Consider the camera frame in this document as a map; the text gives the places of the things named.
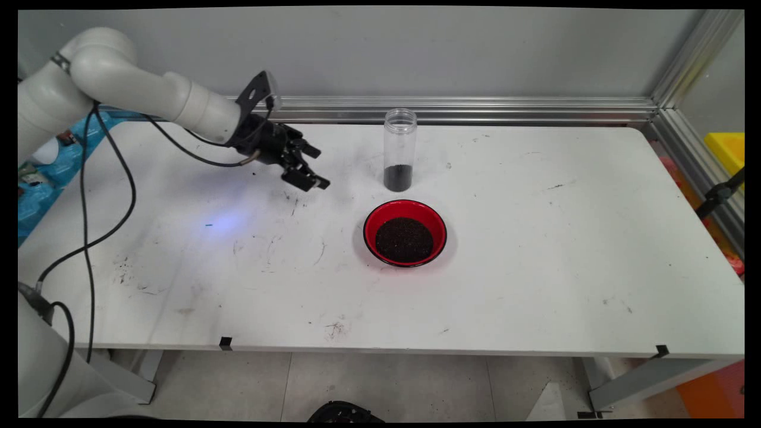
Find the white table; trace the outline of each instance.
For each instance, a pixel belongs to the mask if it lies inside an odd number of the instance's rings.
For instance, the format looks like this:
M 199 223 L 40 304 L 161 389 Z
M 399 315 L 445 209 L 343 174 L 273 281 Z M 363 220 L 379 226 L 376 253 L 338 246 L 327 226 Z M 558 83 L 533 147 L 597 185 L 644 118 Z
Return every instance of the white table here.
M 240 158 L 162 126 L 200 155 Z M 420 126 L 413 185 L 393 193 L 382 126 L 296 128 L 323 151 L 310 166 L 327 190 L 304 193 L 276 165 L 203 164 L 147 123 L 114 128 L 138 200 L 91 251 L 95 347 L 218 350 L 230 337 L 233 350 L 743 357 L 744 286 L 639 131 Z M 97 237 L 129 185 L 105 141 L 86 174 Z M 383 264 L 361 236 L 375 206 L 402 198 L 449 232 L 413 269 Z M 75 179 L 19 249 L 19 280 L 81 246 L 81 229 Z M 43 294 L 69 306 L 85 345 L 84 257 Z

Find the floor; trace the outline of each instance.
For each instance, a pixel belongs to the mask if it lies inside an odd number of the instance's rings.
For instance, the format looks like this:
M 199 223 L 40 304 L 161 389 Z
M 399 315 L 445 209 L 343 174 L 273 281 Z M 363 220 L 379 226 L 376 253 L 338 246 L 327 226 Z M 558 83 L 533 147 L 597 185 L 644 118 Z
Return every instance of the floor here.
M 387 422 L 525 420 L 547 382 L 565 414 L 589 411 L 581 360 L 377 353 L 166 351 L 148 406 L 160 418 L 303 422 L 330 400 Z M 689 417 L 676 390 L 605 419 Z

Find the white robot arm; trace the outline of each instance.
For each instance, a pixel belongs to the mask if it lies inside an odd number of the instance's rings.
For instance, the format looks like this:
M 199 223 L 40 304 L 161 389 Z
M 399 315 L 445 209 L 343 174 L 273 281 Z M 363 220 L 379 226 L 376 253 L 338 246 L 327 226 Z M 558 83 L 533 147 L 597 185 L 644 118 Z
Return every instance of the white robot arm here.
M 18 85 L 18 165 L 42 144 L 82 119 L 97 101 L 158 116 L 247 159 L 279 164 L 282 179 L 299 189 L 325 189 L 302 157 L 320 155 L 296 129 L 252 114 L 265 101 L 279 108 L 268 72 L 253 78 L 233 102 L 174 72 L 154 75 L 137 65 L 135 45 L 111 28 L 83 31 L 45 66 Z
M 93 100 L 174 122 L 216 143 L 231 139 L 240 106 L 177 73 L 137 67 L 135 45 L 110 28 L 69 41 L 18 85 L 18 164 L 92 108 Z
M 320 151 L 300 132 L 251 113 L 260 101 L 266 102 L 270 112 L 278 107 L 269 73 L 254 77 L 233 102 L 182 75 L 154 75 L 136 63 L 135 46 L 127 36 L 110 28 L 92 28 L 69 41 L 41 70 L 19 83 L 18 164 L 100 102 L 174 122 L 216 145 L 236 149 L 246 161 L 279 164 L 284 169 L 282 179 L 304 191 L 330 185 L 302 158 L 302 152 L 316 158 Z M 131 402 L 115 392 L 77 353 L 44 410 L 43 402 L 55 390 L 68 344 L 48 325 L 49 320 L 40 317 L 39 305 L 32 307 L 35 292 L 20 284 L 22 288 L 28 292 L 20 292 L 18 297 L 19 416 L 139 413 L 131 411 Z

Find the yellow object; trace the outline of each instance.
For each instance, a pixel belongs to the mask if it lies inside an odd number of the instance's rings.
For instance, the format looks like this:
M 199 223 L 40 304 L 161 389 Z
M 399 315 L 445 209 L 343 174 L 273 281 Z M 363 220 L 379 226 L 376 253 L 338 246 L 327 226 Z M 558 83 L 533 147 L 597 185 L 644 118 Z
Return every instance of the yellow object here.
M 730 176 L 745 166 L 745 133 L 709 133 L 703 141 Z

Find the clear plastic bottle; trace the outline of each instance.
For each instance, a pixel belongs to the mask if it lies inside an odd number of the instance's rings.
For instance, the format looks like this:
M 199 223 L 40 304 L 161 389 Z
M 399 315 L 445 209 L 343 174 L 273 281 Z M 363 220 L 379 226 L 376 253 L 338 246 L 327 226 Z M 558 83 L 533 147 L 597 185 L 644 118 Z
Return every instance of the clear plastic bottle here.
M 418 117 L 406 108 L 393 109 L 386 113 L 384 128 L 383 182 L 388 190 L 403 192 L 412 185 Z

